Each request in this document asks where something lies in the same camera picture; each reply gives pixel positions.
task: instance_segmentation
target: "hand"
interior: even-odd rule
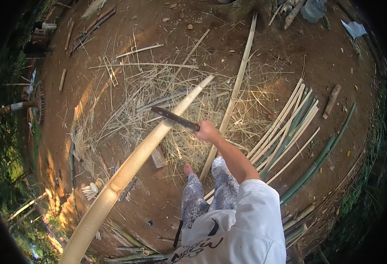
[[[192,133],[200,140],[214,142],[221,137],[221,133],[215,128],[215,126],[208,120],[196,123],[199,125],[199,131],[193,131]]]

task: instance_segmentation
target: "knife blade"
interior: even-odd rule
[[[195,124],[195,123],[192,123],[190,122],[189,120],[187,119],[184,119],[168,110],[165,110],[163,108],[160,108],[160,107],[157,107],[157,106],[153,106],[151,107],[151,111],[162,116],[163,118],[167,118],[177,124],[180,124],[188,129],[192,129],[193,131],[199,131],[200,127],[199,125]]]

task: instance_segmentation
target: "shirt sleeve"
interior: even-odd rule
[[[261,180],[246,180],[237,195],[234,227],[266,236],[285,245],[281,222],[280,196]]]

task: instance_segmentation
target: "dry leaf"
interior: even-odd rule
[[[273,113],[269,113],[268,114],[268,119],[270,119],[271,121],[274,121],[275,120],[275,115]]]

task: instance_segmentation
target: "patterned pants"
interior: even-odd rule
[[[211,204],[204,200],[204,191],[198,176],[191,173],[183,190],[182,228],[191,228],[196,218],[208,211],[219,209],[236,210],[236,198],[239,184],[229,172],[221,156],[212,162],[211,174],[215,181],[214,199]]]

